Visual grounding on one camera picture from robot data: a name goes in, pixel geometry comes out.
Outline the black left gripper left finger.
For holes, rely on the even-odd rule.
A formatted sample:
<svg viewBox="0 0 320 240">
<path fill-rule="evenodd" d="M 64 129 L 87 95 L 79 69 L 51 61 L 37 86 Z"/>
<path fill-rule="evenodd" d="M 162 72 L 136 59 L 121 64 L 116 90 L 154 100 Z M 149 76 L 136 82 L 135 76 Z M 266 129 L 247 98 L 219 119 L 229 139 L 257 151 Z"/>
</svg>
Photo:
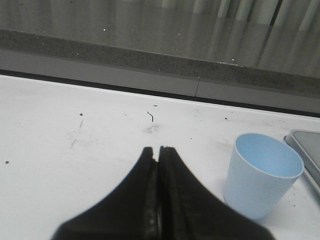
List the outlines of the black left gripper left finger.
<svg viewBox="0 0 320 240">
<path fill-rule="evenodd" d="M 64 222 L 54 240 L 157 240 L 158 163 L 145 147 L 122 182 L 99 203 Z"/>
</svg>

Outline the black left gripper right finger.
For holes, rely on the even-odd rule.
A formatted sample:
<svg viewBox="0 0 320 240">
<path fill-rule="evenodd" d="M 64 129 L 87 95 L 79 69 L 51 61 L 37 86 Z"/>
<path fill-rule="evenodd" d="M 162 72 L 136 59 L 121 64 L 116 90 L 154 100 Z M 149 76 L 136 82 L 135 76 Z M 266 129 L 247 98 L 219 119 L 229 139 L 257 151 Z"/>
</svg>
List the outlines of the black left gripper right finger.
<svg viewBox="0 0 320 240">
<path fill-rule="evenodd" d="M 273 239 L 266 228 L 237 213 L 210 193 L 173 147 L 160 148 L 158 170 L 165 239 Z"/>
</svg>

